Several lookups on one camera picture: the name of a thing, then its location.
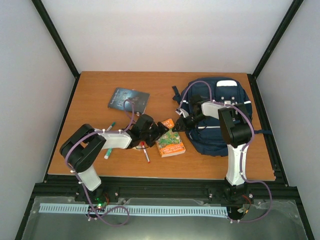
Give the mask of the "red marker pen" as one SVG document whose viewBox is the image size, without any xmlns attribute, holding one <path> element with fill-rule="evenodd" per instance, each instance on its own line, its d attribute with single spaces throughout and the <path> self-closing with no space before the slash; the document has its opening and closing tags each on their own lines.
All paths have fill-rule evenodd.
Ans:
<svg viewBox="0 0 320 240">
<path fill-rule="evenodd" d="M 150 161 L 149 155 L 148 155 L 148 153 L 147 153 L 147 148 L 146 148 L 145 143 L 144 143 L 143 141 L 141 142 L 141 149 L 142 149 L 143 152 L 144 152 L 144 155 L 145 155 L 145 157 L 146 157 L 147 163 L 150 164 L 151 161 Z"/>
</svg>

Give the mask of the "orange green thick paperback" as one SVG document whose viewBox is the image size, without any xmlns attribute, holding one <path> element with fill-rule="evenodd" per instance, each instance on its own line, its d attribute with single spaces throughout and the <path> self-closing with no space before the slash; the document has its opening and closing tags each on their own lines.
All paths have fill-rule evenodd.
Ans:
<svg viewBox="0 0 320 240">
<path fill-rule="evenodd" d="M 178 132 L 172 132 L 175 126 L 171 118 L 162 122 L 162 124 L 169 128 L 169 131 L 163 134 L 157 141 L 156 146 L 162 158 L 172 157 L 186 152 L 186 148 Z"/>
</svg>

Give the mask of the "navy blue student backpack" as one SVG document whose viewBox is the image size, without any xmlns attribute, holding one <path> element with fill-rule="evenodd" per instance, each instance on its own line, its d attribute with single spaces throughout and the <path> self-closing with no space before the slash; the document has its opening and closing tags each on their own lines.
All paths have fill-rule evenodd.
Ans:
<svg viewBox="0 0 320 240">
<path fill-rule="evenodd" d="M 246 91 L 237 80 L 230 77 L 202 77 L 189 82 L 182 92 L 176 86 L 172 89 L 172 99 L 189 114 L 194 112 L 197 102 L 209 100 L 232 105 L 244 104 L 249 117 L 253 114 L 252 103 Z M 198 153 L 213 157 L 228 155 L 218 119 L 206 116 L 195 128 L 183 132 Z"/>
</svg>

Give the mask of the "dark blue fantasy book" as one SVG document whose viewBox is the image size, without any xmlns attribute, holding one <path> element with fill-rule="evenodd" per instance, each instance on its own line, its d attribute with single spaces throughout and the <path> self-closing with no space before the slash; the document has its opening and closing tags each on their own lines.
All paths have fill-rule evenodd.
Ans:
<svg viewBox="0 0 320 240">
<path fill-rule="evenodd" d="M 107 107 L 131 112 L 133 105 L 135 114 L 144 114 L 149 98 L 150 94 L 147 92 L 117 87 L 114 90 Z"/>
</svg>

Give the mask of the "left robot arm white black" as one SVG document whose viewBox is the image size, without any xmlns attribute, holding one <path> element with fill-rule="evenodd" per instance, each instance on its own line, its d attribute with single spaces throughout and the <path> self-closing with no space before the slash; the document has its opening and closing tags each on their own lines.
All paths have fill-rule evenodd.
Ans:
<svg viewBox="0 0 320 240">
<path fill-rule="evenodd" d="M 132 149 L 141 142 L 152 147 L 168 131 L 167 126 L 154 122 L 147 114 L 142 114 L 134 124 L 119 130 L 97 129 L 86 123 L 62 144 L 59 152 L 79 184 L 86 187 L 86 195 L 96 202 L 104 195 L 104 188 L 100 186 L 102 180 L 94 168 L 94 161 L 102 150 Z"/>
</svg>

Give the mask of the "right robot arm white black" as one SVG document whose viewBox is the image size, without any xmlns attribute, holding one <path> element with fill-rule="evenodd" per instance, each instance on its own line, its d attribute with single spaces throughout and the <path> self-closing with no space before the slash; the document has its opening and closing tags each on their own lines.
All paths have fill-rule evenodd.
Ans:
<svg viewBox="0 0 320 240">
<path fill-rule="evenodd" d="M 247 191 L 247 151 L 255 135 L 245 105 L 232 105 L 215 100 L 198 101 L 193 113 L 188 113 L 181 107 L 175 112 L 179 118 L 172 129 L 174 132 L 193 129 L 205 117 L 219 120 L 221 135 L 228 149 L 228 169 L 223 197 L 229 203 L 238 201 Z"/>
</svg>

